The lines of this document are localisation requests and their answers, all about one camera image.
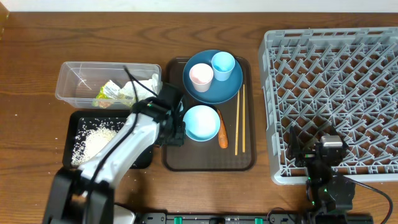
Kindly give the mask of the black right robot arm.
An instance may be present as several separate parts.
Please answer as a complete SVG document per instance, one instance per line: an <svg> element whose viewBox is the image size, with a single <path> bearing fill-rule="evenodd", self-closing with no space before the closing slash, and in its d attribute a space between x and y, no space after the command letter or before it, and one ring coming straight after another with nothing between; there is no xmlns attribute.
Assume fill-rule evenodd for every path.
<svg viewBox="0 0 398 224"><path fill-rule="evenodd" d="M296 223L347 223L346 212L353 208L355 185L333 172L342 162L348 145L337 134L324 135L310 149L300 146L293 127L289 129L287 157L307 169L306 196L312 203Z"/></svg>

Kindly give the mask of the white cooked rice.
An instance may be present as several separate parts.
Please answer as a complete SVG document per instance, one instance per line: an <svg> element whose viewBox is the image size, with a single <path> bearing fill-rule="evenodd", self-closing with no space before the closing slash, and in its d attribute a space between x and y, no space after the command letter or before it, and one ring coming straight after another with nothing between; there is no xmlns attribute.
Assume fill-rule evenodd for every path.
<svg viewBox="0 0 398 224"><path fill-rule="evenodd" d="M125 122L125 118L80 118L74 137L72 167L78 167L99 153Z"/></svg>

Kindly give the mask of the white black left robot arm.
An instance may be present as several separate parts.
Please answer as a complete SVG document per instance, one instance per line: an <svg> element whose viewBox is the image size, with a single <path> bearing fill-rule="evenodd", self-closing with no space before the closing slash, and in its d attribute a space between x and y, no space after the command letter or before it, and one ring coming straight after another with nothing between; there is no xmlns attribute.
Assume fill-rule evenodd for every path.
<svg viewBox="0 0 398 224"><path fill-rule="evenodd" d="M44 223L134 223L134 212L116 205L115 190L138 157L156 143L177 141L183 98L151 97L135 103L121 130L77 169L61 167L52 182Z"/></svg>

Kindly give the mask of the light blue bowl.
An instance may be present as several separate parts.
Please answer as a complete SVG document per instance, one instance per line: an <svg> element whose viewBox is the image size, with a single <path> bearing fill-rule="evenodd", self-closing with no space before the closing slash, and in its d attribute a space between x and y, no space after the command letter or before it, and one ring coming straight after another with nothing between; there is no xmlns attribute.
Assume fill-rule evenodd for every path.
<svg viewBox="0 0 398 224"><path fill-rule="evenodd" d="M209 106L198 105L190 108L183 117L186 135L198 142L209 141L220 130L220 117Z"/></svg>

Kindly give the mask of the orange carrot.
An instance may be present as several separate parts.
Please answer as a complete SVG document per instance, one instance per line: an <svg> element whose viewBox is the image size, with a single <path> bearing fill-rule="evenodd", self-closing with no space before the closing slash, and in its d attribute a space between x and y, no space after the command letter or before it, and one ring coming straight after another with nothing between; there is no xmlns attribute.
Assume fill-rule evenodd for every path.
<svg viewBox="0 0 398 224"><path fill-rule="evenodd" d="M228 137L226 133L226 128L224 125L223 117L221 115L221 111L217 110L218 116L220 118L220 129L218 131L218 142L219 146L222 149L226 149L228 147Z"/></svg>

